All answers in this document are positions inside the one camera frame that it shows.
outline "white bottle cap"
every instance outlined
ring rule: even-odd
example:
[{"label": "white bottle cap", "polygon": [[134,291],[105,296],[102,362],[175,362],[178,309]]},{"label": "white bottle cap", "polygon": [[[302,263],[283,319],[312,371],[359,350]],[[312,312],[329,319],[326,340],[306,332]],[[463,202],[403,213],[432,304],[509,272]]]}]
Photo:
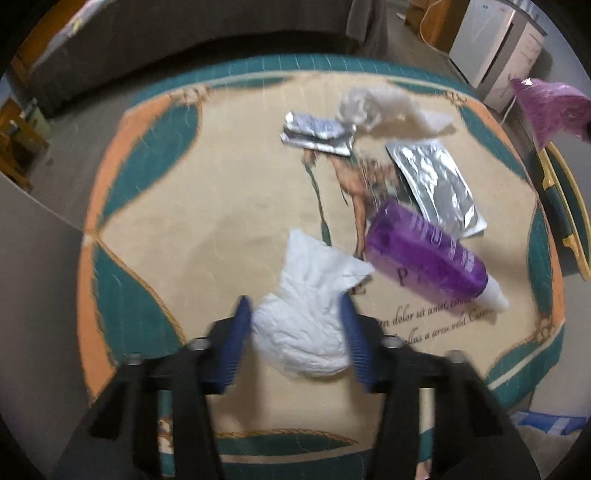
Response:
[{"label": "white bottle cap", "polygon": [[497,312],[504,312],[509,308],[509,300],[503,295],[499,283],[490,275],[488,275],[486,287],[484,287],[482,293],[474,301],[478,305],[488,309],[494,309]]}]

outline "purple plastic bag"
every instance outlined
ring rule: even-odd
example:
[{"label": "purple plastic bag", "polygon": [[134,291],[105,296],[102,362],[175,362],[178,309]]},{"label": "purple plastic bag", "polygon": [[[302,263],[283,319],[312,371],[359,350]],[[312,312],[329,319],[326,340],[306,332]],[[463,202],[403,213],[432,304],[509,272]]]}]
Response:
[{"label": "purple plastic bag", "polygon": [[559,131],[589,138],[591,100],[565,83],[547,83],[538,79],[512,79],[517,102],[530,122],[535,147],[542,150]]}]

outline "silver foil packet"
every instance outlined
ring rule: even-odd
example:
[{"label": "silver foil packet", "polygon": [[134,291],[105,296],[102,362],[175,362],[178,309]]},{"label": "silver foil packet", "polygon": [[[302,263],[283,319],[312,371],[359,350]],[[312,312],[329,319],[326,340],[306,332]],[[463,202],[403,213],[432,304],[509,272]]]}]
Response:
[{"label": "silver foil packet", "polygon": [[470,188],[439,140],[392,141],[386,149],[402,170],[427,220],[456,239],[476,235],[486,228]]},{"label": "silver foil packet", "polygon": [[352,124],[289,112],[280,138],[294,147],[349,157],[356,132],[357,127]]}]

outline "crumpled white tissue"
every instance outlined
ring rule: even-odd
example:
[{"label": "crumpled white tissue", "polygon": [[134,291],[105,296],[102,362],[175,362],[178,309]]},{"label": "crumpled white tissue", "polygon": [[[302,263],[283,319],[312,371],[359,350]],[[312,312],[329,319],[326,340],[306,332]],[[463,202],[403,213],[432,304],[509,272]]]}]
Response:
[{"label": "crumpled white tissue", "polygon": [[339,119],[367,131],[399,117],[412,118],[429,136],[438,135],[453,122],[448,114],[423,110],[404,90],[387,85],[353,87],[340,98]]},{"label": "crumpled white tissue", "polygon": [[374,271],[370,263],[292,230],[279,291],[252,318],[254,345],[285,373],[334,375],[349,364],[339,298]]}]

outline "plastic bottle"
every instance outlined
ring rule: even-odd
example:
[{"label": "plastic bottle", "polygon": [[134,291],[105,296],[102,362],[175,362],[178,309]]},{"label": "plastic bottle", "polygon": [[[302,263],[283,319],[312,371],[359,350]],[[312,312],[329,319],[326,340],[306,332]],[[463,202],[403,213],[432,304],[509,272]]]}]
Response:
[{"label": "plastic bottle", "polygon": [[372,222],[365,256],[386,275],[388,258],[429,279],[457,300],[474,300],[499,312],[509,307],[497,281],[486,273],[484,263],[440,228],[388,200]]}]

